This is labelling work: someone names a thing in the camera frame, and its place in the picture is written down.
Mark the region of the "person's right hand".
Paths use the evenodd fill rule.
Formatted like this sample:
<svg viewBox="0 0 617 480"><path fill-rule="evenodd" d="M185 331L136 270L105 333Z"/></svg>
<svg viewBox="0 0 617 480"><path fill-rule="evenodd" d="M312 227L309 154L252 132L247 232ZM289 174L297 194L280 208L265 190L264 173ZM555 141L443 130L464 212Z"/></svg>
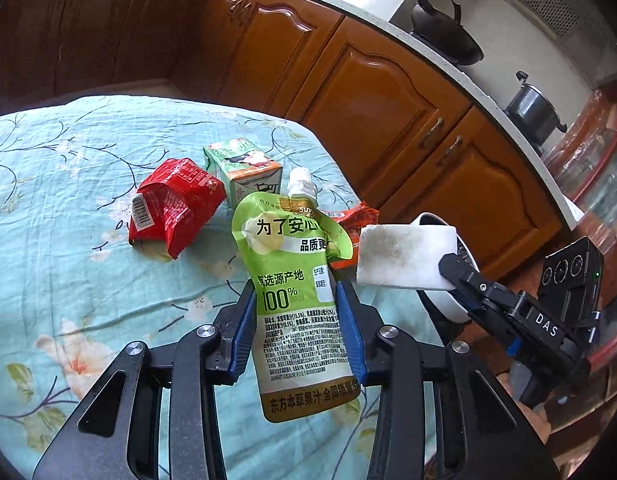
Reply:
<svg viewBox="0 0 617 480"><path fill-rule="evenodd" d="M496 378L506 392L512 396L513 386L510 384L509 374L502 373L497 375ZM521 413L525 415L527 421L534 428L541 441L546 444L549 436L551 435L551 423L548 421L546 410L543 405L540 405L538 408L529 408L529 406L526 406L518 400L516 400L515 403Z"/></svg>

